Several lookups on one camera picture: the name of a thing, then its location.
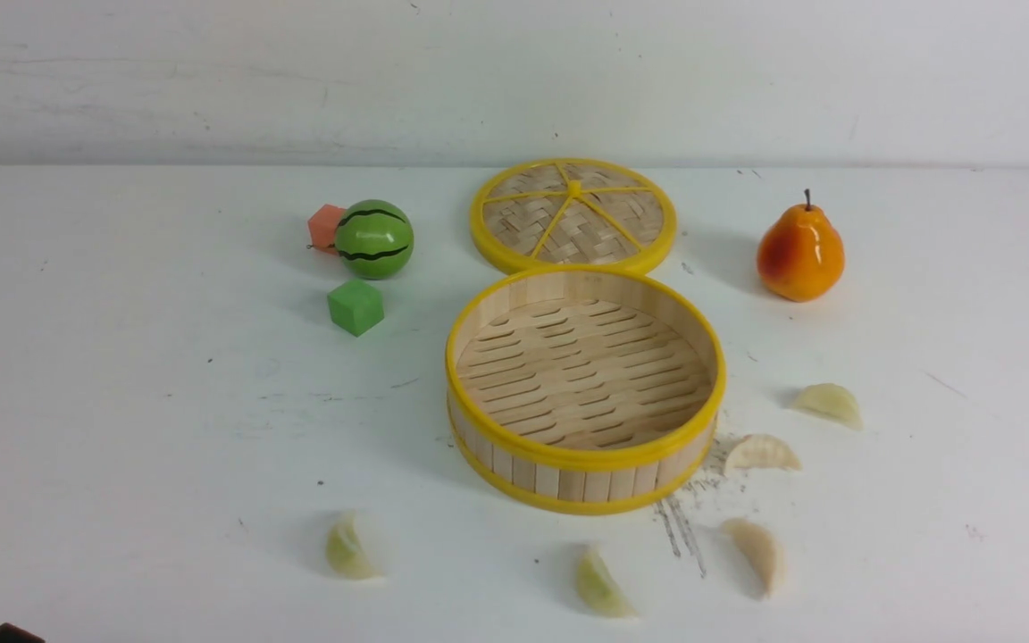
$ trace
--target steamer basket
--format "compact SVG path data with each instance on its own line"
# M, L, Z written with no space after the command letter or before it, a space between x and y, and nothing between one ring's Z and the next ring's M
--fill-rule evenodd
M502 172L470 204L470 237L507 274L559 264L644 274L674 247L677 216L661 187L597 159L539 159Z
M707 455L725 359L706 318L615 267L514 274L474 297L447 341L447 412L474 471L569 513L642 507Z

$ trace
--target toy food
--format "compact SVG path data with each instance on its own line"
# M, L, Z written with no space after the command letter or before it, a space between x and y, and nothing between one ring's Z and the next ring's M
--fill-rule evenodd
M792 301L828 292L844 274L844 243L824 211L805 203L790 207L769 228L756 249L756 273L765 287Z
M765 585L764 598L784 582L784 546L762 526L754 525L744 517L732 517L721 525L721 530L733 538L733 544L744 553L752 570Z
M706 318L616 267L541 267L475 296L447 338L450 420L470 467L544 509L613 513L697 470L725 394Z
M736 469L789 469L800 471L801 459L778 436L752 435L741 439L725 457L725 475Z
M412 257L414 243L416 234L407 215L388 201L360 201L335 225L335 253L364 280L399 273Z
M636 172L597 159L538 159L489 180L470 205L470 237L513 274L558 264L648 273L677 236L674 205Z
M792 400L792 408L844 424L845 427L857 431L864 428L864 421L860 417L860 403L856 401L856 396L837 384L813 384L805 388Z
M593 546L587 546L582 559L578 560L574 585L590 609L604 617L622 618L637 614Z
M363 551L363 545L355 534L355 513L346 512L335 522L331 531L328 532L328 542L325 545L325 557L328 565L335 573L351 580L364 580L375 578L380 575L371 562L368 561L367 553Z

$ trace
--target bamboo steamer lid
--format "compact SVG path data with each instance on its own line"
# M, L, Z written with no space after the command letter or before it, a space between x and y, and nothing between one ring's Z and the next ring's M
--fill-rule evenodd
M649 273L674 247L661 187L599 159L538 159L489 180L470 205L478 252L507 274L559 264Z

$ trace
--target toy watermelon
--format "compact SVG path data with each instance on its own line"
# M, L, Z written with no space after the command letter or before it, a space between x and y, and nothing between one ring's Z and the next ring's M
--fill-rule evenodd
M335 225L335 253L364 280L383 280L412 257L416 234L403 211L388 201L352 205Z

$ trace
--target table surface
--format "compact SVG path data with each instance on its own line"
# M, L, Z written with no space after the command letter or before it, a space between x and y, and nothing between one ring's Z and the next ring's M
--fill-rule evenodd
M783 436L804 472L719 475L572 517L452 448L441 351L498 280L465 212L487 170L0 167L0 622L47 640L1029 640L1029 172L652 170L680 233L652 277L726 351L720 443ZM821 300L769 296L755 244L804 187L849 252ZM306 248L376 197L418 246L355 338ZM845 384L866 428L784 408ZM322 557L338 512L383 582ZM726 517L771 529L771 601ZM572 590L597 541L641 611Z

